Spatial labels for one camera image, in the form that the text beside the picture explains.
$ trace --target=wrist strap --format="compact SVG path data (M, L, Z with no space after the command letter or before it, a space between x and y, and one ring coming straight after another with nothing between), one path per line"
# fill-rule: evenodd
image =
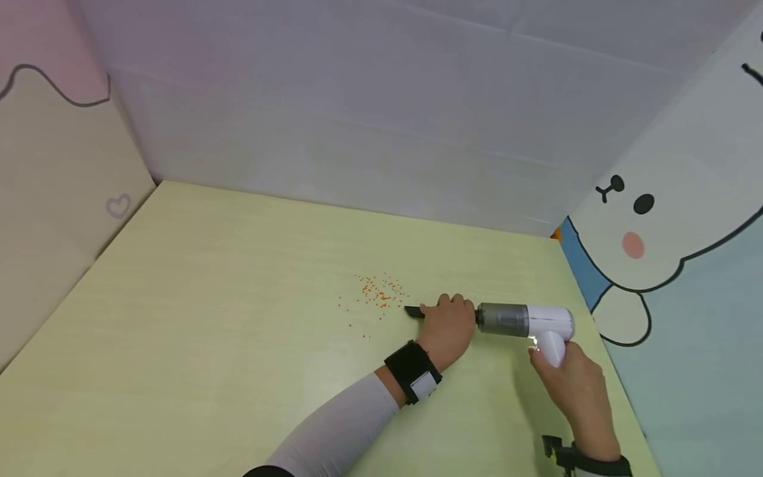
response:
M575 469L584 470L596 475L605 475L609 477L633 477L630 471L630 462L623 456L615 462L602 462L584 456L575 443L570 447L562 445L562 439L554 436L541 436L543 440L543 449L546 457L556 462L556 465L565 470L565 476L572 475Z
M416 404L432 394L443 377L419 343L408 341L384 361L405 393L405 404Z

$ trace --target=light green table surface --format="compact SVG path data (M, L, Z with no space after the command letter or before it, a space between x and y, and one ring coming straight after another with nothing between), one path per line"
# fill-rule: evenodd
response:
M556 241L172 182L0 375L0 475L239 477L416 336L402 295L442 292L569 308L623 452L658 475ZM528 344L476 335L353 475L560 475L539 435L569 432Z

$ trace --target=cartoon wall panel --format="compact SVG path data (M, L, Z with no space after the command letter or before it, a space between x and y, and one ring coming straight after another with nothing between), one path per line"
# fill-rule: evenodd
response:
M665 475L757 475L763 7L559 229Z
M153 187L69 6L0 2L0 370Z

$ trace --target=person's left hand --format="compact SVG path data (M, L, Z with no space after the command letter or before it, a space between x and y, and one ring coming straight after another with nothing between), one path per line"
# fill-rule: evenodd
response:
M420 306L424 328L417 342L429 353L432 364L443 372L469 348L475 332L475 306L459 293L439 297L437 306Z

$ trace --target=person's right hand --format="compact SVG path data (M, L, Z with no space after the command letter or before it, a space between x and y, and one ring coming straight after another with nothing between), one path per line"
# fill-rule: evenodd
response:
M565 360L559 368L551 366L535 348L530 348L530 362L569 421L576 447L591 459L618 460L620 444L601 367L572 342L567 343Z

